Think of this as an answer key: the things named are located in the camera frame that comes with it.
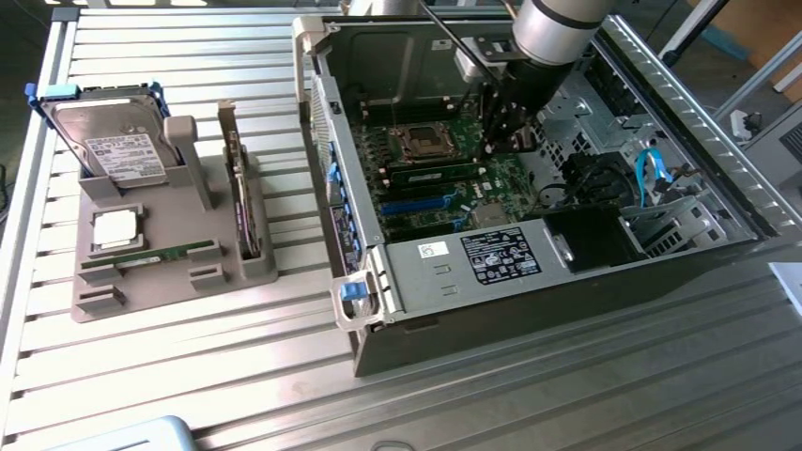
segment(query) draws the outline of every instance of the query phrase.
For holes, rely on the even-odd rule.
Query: power supply label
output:
[[[519,227],[463,237],[463,247],[476,280],[483,285],[541,271]]]

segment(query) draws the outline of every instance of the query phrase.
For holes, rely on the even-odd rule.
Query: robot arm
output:
[[[601,25],[613,0],[524,0],[512,24],[524,59],[507,63],[481,95],[484,154],[532,148],[528,124],[548,103]]]

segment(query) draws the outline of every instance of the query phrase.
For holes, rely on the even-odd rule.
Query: hard drive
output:
[[[164,138],[169,115],[157,85],[80,90],[49,86],[33,106],[70,147],[88,177],[109,176],[120,188],[166,181],[181,157]]]

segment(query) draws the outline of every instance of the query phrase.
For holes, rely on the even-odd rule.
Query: metal rod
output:
[[[698,24],[699,20],[702,19],[702,16],[704,16],[704,13],[707,11],[710,11],[710,8],[712,8],[716,1],[718,0],[702,0],[699,2],[699,4],[695,6],[695,8],[689,12],[687,18],[683,20],[681,24],[679,25],[679,28],[676,28],[676,31],[673,32],[673,35],[668,39],[668,42],[663,46],[663,50],[660,50],[660,53],[657,54],[660,59],[663,59],[663,56],[665,55],[665,53],[668,53],[671,50],[673,50],[676,48],[676,46],[681,42],[681,39],[685,38],[689,30]]]
[[[515,10],[515,7],[509,3],[509,0],[500,0],[500,2],[504,4],[505,12],[509,13],[509,16],[512,16],[512,19],[517,18],[517,11]]]
[[[441,28],[441,31],[445,32],[445,35],[448,35],[448,37],[453,41],[453,44],[463,51],[464,56],[467,56],[467,59],[469,59],[471,62],[476,65],[476,69],[479,69],[479,71],[481,72],[484,78],[487,79],[487,82],[489,84],[492,84],[496,88],[500,87],[501,83],[499,82],[499,79],[492,74],[492,72],[489,71],[489,69],[487,68],[487,66],[484,65],[481,60],[479,59],[479,57],[473,54],[473,52],[471,52],[471,49],[467,48],[467,45],[464,45],[464,42],[456,37],[456,35],[453,34],[453,32],[451,31],[448,26],[444,24],[444,22],[437,17],[437,14],[435,14],[435,12],[431,10],[428,5],[425,5],[424,0],[420,0],[419,4],[423,8],[423,11],[431,18],[432,22]]]
[[[774,54],[768,62],[763,65],[760,70],[751,76],[744,84],[740,85],[735,93],[730,96],[727,101],[719,106],[718,110],[712,114],[715,120],[720,120],[730,114],[731,110],[735,109],[738,103],[754,92],[754,90],[766,82],[771,74],[786,64],[790,58],[792,58],[796,51],[802,48],[802,31],[796,33],[796,36],[788,41],[786,46],[779,49],[779,52]]]
[[[676,63],[676,61],[679,60],[679,56],[681,56],[681,53],[688,49],[689,45],[696,40],[696,38],[704,31],[704,28],[707,28],[707,25],[710,25],[710,22],[712,22],[712,19],[715,18],[719,11],[727,5],[728,2],[730,0],[715,0],[715,3],[704,11],[704,14],[699,18],[699,21],[693,24],[692,28],[689,29],[688,34],[680,40],[679,44],[676,45],[676,48],[673,50],[667,51],[663,54],[661,59],[668,67],[671,67]]]

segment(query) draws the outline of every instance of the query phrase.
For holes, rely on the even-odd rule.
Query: side panel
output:
[[[720,130],[715,121],[704,112],[704,108],[692,98],[691,93],[676,77],[669,73],[637,34],[631,30],[624,20],[617,16],[605,19],[601,25],[604,33],[593,38],[593,44],[605,57],[608,43],[619,49],[617,53],[625,56],[625,66],[636,72],[636,78],[647,86],[648,93],[632,88],[632,93],[649,108],[644,95],[657,100],[680,124],[685,135],[673,136],[687,146],[696,146],[698,157],[703,157],[699,167],[712,169],[718,177],[716,184],[723,186],[723,192],[730,195],[730,202],[747,215],[750,227],[755,232],[767,233],[770,236],[799,235],[802,217],[780,194],[772,189],[771,184],[759,173],[738,146]],[[669,124],[661,124],[668,131]]]
[[[657,299],[719,267],[740,244],[501,300],[400,321],[361,335],[356,376],[443,357],[523,334]]]

